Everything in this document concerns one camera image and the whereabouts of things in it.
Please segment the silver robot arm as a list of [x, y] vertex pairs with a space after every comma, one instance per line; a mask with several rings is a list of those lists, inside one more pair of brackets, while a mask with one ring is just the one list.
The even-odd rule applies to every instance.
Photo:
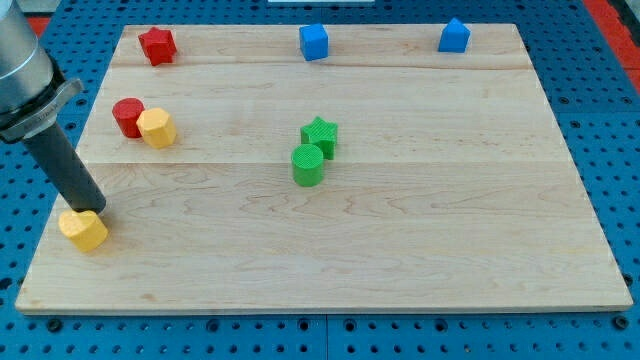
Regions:
[[15, 143], [48, 129], [83, 89], [39, 44], [17, 2], [1, 0], [1, 140]]

